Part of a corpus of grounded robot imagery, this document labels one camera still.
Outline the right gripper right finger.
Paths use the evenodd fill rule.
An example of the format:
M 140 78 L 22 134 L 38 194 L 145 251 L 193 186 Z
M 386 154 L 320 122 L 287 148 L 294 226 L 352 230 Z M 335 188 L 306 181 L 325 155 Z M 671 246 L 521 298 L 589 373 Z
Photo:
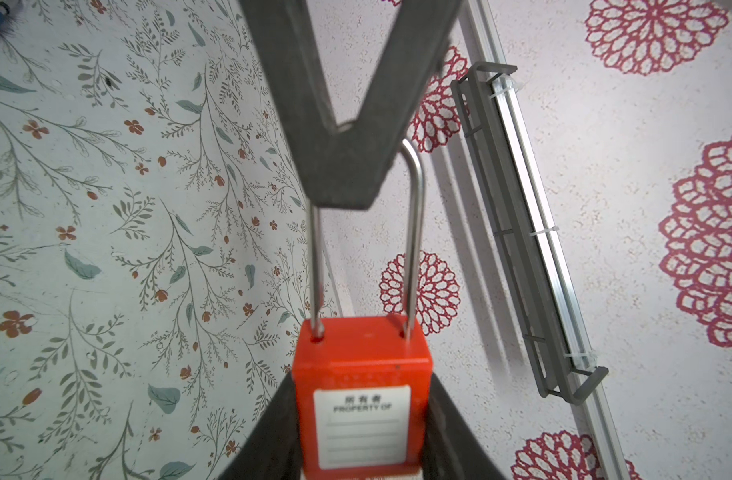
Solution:
M 425 480 L 504 480 L 457 409 L 441 380 L 431 376 L 425 440 Z

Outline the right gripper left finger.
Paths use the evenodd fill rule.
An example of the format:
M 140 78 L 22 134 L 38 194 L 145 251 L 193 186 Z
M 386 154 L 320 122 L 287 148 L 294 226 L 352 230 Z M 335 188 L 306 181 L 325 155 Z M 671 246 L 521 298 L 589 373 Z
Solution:
M 244 446 L 218 479 L 298 480 L 301 477 L 297 401 L 292 376 L 287 374 Z

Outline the red padlock with property label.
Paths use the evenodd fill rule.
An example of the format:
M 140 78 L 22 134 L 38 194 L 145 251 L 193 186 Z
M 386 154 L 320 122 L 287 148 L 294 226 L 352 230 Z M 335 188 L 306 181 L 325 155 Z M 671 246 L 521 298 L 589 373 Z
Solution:
M 416 318 L 425 175 L 409 140 L 410 211 L 398 312 L 323 318 L 301 328 L 291 369 L 308 479 L 415 475 L 433 360 Z

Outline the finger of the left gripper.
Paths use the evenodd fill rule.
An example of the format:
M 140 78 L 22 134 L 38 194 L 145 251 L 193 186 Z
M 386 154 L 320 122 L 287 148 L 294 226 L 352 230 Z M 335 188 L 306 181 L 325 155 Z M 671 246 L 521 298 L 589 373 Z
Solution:
M 240 3 L 304 193 L 340 207 L 326 162 L 336 121 L 305 1 Z
M 335 206 L 369 208 L 430 77 L 447 48 L 460 1 L 404 1 L 354 124 L 335 136 Z

